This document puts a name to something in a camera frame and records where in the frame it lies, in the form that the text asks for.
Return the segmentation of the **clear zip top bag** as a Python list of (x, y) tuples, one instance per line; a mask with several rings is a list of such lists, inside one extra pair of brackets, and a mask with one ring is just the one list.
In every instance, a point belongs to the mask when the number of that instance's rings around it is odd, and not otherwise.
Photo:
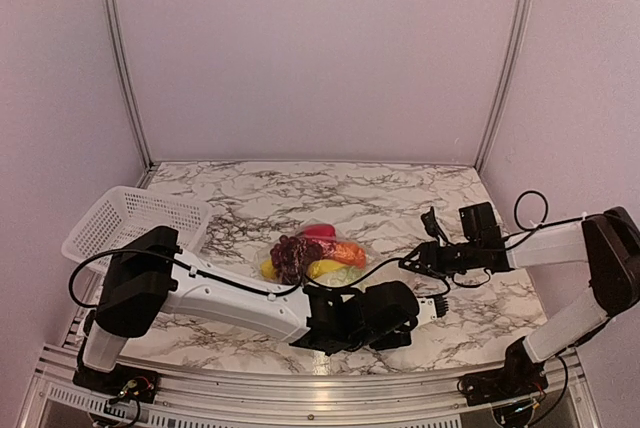
[(398, 261), (347, 238), (328, 223), (306, 223), (281, 233), (254, 256), (256, 273), (282, 285), (370, 286), (401, 278)]

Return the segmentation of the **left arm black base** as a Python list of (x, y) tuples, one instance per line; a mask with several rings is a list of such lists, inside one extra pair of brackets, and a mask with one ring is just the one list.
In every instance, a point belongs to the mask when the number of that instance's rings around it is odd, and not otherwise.
[(159, 379), (160, 375), (156, 371), (119, 363), (108, 373), (78, 366), (73, 375), (73, 383), (76, 386), (112, 398), (135, 398), (141, 403), (154, 401)]

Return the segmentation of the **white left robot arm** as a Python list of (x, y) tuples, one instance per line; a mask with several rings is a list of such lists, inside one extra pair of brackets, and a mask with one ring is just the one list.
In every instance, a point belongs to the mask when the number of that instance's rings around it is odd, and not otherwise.
[(175, 229), (158, 226), (82, 263), (109, 261), (81, 357), (89, 379), (106, 393), (126, 384), (116, 363), (126, 343), (144, 336), (161, 313), (239, 326), (327, 356), (411, 342), (420, 305), (401, 281), (364, 290), (263, 282), (205, 262), (177, 238)]

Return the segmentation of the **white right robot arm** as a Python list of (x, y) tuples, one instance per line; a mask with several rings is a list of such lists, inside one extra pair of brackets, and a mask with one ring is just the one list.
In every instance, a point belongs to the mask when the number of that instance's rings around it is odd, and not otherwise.
[(622, 207), (579, 218), (539, 223), (506, 236), (484, 202), (459, 211), (464, 242), (452, 243), (435, 212), (421, 219), (431, 236), (403, 257), (400, 267), (423, 276), (453, 279), (475, 269), (491, 274), (584, 263), (588, 287), (545, 324), (510, 345), (495, 378), (506, 396), (529, 385), (544, 362), (578, 346), (639, 302), (639, 229)]

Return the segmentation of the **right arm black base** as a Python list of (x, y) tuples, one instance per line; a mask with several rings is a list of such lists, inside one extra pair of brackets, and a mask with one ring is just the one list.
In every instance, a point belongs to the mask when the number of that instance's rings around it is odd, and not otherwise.
[(507, 347), (502, 367), (467, 373), (459, 378), (457, 390), (468, 406), (505, 401), (548, 388), (544, 363), (531, 360), (524, 341), (522, 337)]

